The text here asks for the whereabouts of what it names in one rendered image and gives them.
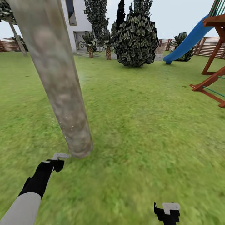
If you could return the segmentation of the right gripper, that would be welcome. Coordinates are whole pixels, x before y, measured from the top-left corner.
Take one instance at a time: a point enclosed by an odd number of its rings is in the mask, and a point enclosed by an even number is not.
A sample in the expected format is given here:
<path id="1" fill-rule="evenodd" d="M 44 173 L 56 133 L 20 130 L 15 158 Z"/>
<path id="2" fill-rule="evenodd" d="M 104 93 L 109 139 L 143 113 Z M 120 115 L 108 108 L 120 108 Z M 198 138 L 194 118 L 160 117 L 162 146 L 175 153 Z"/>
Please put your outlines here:
<path id="1" fill-rule="evenodd" d="M 177 210 L 170 210 L 170 215 L 167 215 L 165 214 L 164 209 L 154 207 L 154 212 L 158 215 L 158 219 L 163 221 L 164 225 L 167 222 L 173 222 L 175 225 L 177 222 L 179 222 L 179 214 Z"/>

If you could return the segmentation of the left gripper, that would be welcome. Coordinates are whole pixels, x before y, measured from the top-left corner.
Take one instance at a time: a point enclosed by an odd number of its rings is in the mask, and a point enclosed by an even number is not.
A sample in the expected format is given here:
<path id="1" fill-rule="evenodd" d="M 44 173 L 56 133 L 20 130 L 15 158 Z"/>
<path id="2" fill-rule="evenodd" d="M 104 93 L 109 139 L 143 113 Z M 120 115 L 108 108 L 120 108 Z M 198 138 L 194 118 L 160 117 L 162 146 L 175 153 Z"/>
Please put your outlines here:
<path id="1" fill-rule="evenodd" d="M 53 160 L 53 162 L 55 162 L 56 166 L 55 166 L 55 170 L 62 170 L 64 167 L 64 160 Z"/>

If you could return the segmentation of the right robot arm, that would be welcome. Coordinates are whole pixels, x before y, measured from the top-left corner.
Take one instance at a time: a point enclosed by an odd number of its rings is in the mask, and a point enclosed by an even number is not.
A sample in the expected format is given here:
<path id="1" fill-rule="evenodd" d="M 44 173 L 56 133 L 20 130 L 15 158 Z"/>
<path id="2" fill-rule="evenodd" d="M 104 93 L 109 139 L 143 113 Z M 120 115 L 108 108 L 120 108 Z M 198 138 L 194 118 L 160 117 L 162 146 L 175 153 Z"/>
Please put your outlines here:
<path id="1" fill-rule="evenodd" d="M 158 215 L 158 219 L 163 221 L 164 225 L 176 225 L 179 222 L 180 205 L 178 203 L 163 203 L 163 209 L 154 207 L 155 214 Z"/>

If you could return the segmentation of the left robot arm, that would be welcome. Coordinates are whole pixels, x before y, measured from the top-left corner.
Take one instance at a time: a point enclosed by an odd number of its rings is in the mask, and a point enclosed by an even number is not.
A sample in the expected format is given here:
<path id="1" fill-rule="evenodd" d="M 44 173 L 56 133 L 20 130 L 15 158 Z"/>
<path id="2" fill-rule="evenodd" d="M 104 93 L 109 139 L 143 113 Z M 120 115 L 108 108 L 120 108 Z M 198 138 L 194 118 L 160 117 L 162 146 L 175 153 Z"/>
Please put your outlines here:
<path id="1" fill-rule="evenodd" d="M 13 202 L 0 225 L 35 225 L 38 209 L 54 170 L 62 170 L 66 153 L 54 153 L 53 161 L 42 161 L 33 177 L 28 177 L 22 191 Z"/>

